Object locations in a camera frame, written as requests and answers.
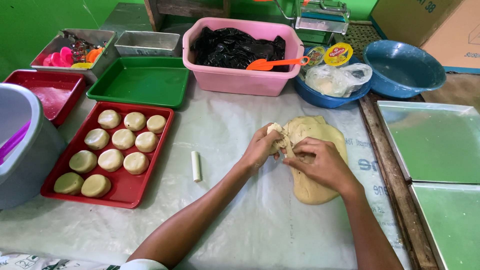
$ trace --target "human arm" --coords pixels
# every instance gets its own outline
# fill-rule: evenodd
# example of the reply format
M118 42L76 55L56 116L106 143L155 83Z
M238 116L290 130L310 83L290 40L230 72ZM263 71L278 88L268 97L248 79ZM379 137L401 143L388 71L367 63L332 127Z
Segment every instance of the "human arm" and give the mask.
M310 179L336 190L347 208L359 270L403 269L384 235L365 196L365 190L341 158L332 142L305 138L293 149L297 156L314 155L312 164L298 159L283 163L305 173Z
M175 267L267 160L272 143L281 138L277 131L266 134L269 125L255 132L242 158L220 182L155 229L127 261L143 258Z

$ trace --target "pink plastic basin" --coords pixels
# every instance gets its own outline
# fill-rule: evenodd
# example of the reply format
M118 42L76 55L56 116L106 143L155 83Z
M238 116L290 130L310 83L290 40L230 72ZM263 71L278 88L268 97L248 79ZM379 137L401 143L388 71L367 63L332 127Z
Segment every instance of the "pink plastic basin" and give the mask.
M200 88L208 91L248 94L259 96L278 96L288 79L298 75L299 65L290 65L289 72L271 72L257 70L241 70L196 65L196 53L190 46L200 35L202 28L208 26L212 30L233 27L255 39L274 40L281 36L285 40L285 59L303 56L303 43L293 28L287 25L233 20L224 18L203 18L198 20L183 36L183 64L193 71Z

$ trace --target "purple handle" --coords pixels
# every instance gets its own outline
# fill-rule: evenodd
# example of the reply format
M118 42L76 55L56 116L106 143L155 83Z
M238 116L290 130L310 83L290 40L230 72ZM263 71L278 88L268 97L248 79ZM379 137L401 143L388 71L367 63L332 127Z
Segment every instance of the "purple handle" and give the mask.
M10 153L10 151L23 140L29 126L30 120L15 134L13 134L13 136L2 147L0 147L0 165L3 164L3 159L8 155L8 153Z

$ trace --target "orange spatula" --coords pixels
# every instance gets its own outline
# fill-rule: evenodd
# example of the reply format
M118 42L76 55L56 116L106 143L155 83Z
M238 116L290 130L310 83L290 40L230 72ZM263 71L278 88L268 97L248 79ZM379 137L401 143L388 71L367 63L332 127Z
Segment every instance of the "orange spatula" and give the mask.
M250 65L247 66L247 70L269 71L273 69L273 66L292 65L292 64L299 64L304 66L309 61L310 61L310 57L308 56L304 56L298 59L279 60L279 61L270 61L270 62L267 62L267 59L258 59L250 63Z

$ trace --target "red plastic tray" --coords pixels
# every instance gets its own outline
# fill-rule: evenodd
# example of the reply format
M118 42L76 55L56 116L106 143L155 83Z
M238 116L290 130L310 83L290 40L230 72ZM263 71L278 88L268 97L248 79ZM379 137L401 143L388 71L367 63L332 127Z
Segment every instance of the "red plastic tray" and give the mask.
M17 70L3 82L32 91L42 102L43 113L56 127L63 124L85 90L84 76L75 73Z
M120 125L116 128L106 129L106 132L110 135L110 140L103 149L101 150L92 150L88 148L85 144L84 139L87 133L96 128L101 128L100 124L97 122L98 116L104 110L114 110L118 112L121 117L122 121ZM108 172L100 166L96 166L91 172L89 173L81 173L83 179L86 179L92 174L101 174L107 177L110 182L112 183L112 188L110 191L105 194L101 198L88 198L83 195L67 195L67 194L59 194L53 191L53 185L55 181L64 173L67 172L74 172L69 167L70 158L77 152L81 150L89 150L94 153L97 158L100 156L101 153L108 149L116 149L112 143L112 136L115 131L125 128L123 124L123 119L125 116L130 112L141 112L145 115L148 119L150 116L153 115L161 115L165 117L167 120L167 124L165 125L165 130L163 133L158 134L159 143L154 152L144 153L148 160L150 161L150 165L148 169L139 175L132 175L122 166L120 169L116 170L115 172ZM64 153L60 155L55 167L53 167L52 171L46 178L43 186L40 190L42 196L47 198L54 198L54 199L61 199L61 200L68 200L68 201L76 201L76 202L83 202L83 203L91 203L91 204L100 204L106 206L114 206L114 207L123 207L123 208L137 208L142 200L142 195L144 193L145 187L148 183L148 179L150 178L150 174L152 173L153 167L155 166L155 161L160 154L160 150L162 149L163 143L165 142L165 138L167 137L168 131L173 121L173 110L168 108L161 108L161 107L153 107L153 106L146 106L146 105L137 105L137 104L126 104L126 103L117 103L117 102L107 102L107 101L100 101L98 102L88 114L87 118L85 119L84 123L78 130L77 134L73 137L72 141L68 144L67 148L65 149ZM140 131L133 132L135 136L138 136L142 132L146 132L148 129L145 127ZM137 147L134 145L127 150L120 150L124 157L128 154L134 152L140 152Z

